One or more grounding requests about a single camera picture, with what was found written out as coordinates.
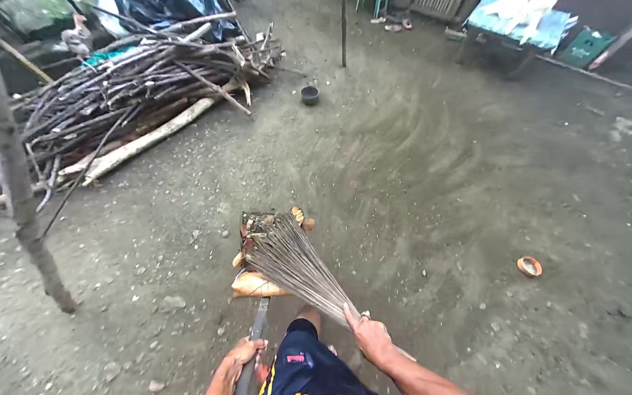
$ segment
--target broom bristles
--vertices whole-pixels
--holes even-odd
[[[246,256],[247,262],[266,280],[288,290],[350,329],[343,314],[343,304],[348,305],[356,319],[360,318],[360,313],[316,255],[313,245],[294,217],[291,214],[277,214],[272,225],[264,228],[262,236],[253,238],[255,248]]]

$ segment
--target black pot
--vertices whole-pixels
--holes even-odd
[[[315,86],[305,86],[301,90],[301,101],[306,105],[316,105],[318,103],[319,91]]]

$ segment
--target chicken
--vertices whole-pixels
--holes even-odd
[[[60,43],[60,48],[68,50],[77,55],[77,58],[83,60],[89,57],[92,52],[93,38],[92,32],[84,25],[84,21],[87,18],[84,15],[75,14],[75,29],[65,30],[60,35],[63,42]]]

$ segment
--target tarp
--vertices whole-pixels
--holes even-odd
[[[512,20],[510,18],[500,18],[497,14],[487,14],[483,9],[485,6],[495,3],[497,0],[482,0],[477,8],[472,11],[467,19],[467,24],[482,30],[493,31],[502,36],[507,36],[513,40],[521,41],[526,34],[526,25],[516,26],[511,33],[506,33],[507,26]],[[562,11],[551,10],[545,14],[538,24],[528,42],[540,49],[554,51],[560,44],[560,40],[567,35],[567,31],[576,24],[576,18]]]
[[[118,13],[151,27],[163,29],[177,22],[201,16],[229,12],[219,0],[115,0]],[[240,35],[237,26],[228,20],[219,20],[213,25],[214,41],[225,41]],[[142,33],[132,23],[121,21],[127,31]]]

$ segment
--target shorts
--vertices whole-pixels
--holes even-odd
[[[260,395],[373,395],[306,319],[286,328]]]

